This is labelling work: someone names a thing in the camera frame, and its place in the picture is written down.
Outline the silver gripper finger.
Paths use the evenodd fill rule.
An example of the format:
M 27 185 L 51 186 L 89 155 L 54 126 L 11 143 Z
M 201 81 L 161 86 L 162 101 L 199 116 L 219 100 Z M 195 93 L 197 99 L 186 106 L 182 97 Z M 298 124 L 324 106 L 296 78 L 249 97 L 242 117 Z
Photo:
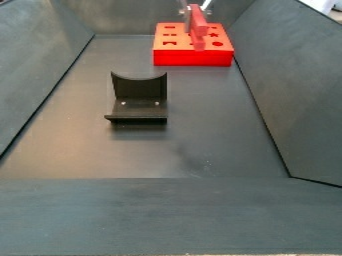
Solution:
M 205 0 L 203 4 L 201 5 L 201 10 L 205 15 L 210 14 L 210 7 L 213 5 L 213 0 Z
M 183 16 L 185 19 L 185 32 L 190 32 L 190 16 L 191 16 L 191 7 L 187 4 L 187 0 L 178 0 L 181 4 L 179 14 Z

